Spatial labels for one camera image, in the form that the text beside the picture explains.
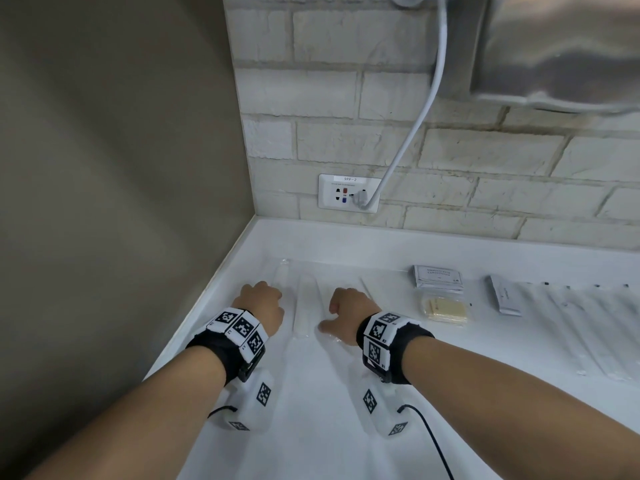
hand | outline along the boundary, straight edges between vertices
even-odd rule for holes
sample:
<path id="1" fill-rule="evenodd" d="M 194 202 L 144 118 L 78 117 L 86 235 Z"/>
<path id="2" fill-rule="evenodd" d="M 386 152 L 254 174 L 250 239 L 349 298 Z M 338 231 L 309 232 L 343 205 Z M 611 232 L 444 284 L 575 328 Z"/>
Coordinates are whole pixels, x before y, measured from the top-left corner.
<path id="1" fill-rule="evenodd" d="M 381 311 L 363 292 L 355 288 L 336 288 L 329 304 L 329 313 L 337 313 L 338 318 L 320 322 L 318 329 L 337 337 L 347 345 L 358 345 L 356 333 L 360 324 Z"/>
<path id="2" fill-rule="evenodd" d="M 282 293 L 261 281 L 256 286 L 244 285 L 233 304 L 234 308 L 244 308 L 260 320 L 267 335 L 272 337 L 282 325 L 284 310 L 278 306 Z"/>

wristband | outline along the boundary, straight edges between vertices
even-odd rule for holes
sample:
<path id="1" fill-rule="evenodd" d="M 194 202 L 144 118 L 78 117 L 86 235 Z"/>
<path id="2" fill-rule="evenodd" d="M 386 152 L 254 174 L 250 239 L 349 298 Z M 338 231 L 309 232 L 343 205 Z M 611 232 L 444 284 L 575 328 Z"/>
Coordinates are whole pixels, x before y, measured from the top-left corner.
<path id="1" fill-rule="evenodd" d="M 432 337 L 420 320 L 380 312 L 364 320 L 356 334 L 362 362 L 382 379 L 394 384 L 410 384 L 402 371 L 402 357 L 416 337 Z"/>
<path id="2" fill-rule="evenodd" d="M 249 311 L 225 308 L 187 347 L 199 345 L 216 354 L 227 373 L 226 385 L 236 377 L 242 382 L 249 379 L 264 355 L 268 339 L 260 320 Z"/>

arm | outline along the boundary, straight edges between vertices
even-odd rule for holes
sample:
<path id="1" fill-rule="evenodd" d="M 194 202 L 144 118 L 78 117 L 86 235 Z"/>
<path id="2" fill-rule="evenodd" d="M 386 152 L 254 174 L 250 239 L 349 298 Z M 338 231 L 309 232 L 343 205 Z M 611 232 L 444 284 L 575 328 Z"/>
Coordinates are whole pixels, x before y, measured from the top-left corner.
<path id="1" fill-rule="evenodd" d="M 380 308 L 335 291 L 320 330 L 356 345 Z M 507 480 L 640 478 L 640 436 L 560 389 L 505 363 L 429 337 L 404 350 L 405 377 L 496 473 Z"/>
<path id="2" fill-rule="evenodd" d="M 233 302 L 269 336 L 282 323 L 282 294 L 245 285 Z M 34 470 L 28 480 L 176 478 L 226 382 L 212 351 L 190 347 L 117 401 Z"/>

